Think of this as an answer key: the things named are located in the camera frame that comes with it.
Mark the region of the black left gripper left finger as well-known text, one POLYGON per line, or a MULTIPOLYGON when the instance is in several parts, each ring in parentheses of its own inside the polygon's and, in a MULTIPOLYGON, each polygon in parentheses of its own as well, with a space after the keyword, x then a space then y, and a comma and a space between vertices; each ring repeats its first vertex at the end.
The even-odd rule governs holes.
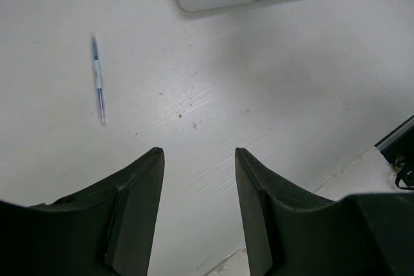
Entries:
POLYGON ((146 275, 164 165, 155 147, 52 204, 1 202, 1 274, 146 275))

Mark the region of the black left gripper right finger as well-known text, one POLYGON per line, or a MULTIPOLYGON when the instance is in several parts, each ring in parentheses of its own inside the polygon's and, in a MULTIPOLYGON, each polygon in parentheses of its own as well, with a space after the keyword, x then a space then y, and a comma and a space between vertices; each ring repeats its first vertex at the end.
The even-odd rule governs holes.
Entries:
POLYGON ((244 148, 235 175, 251 275, 412 275, 413 195, 315 195, 244 148))

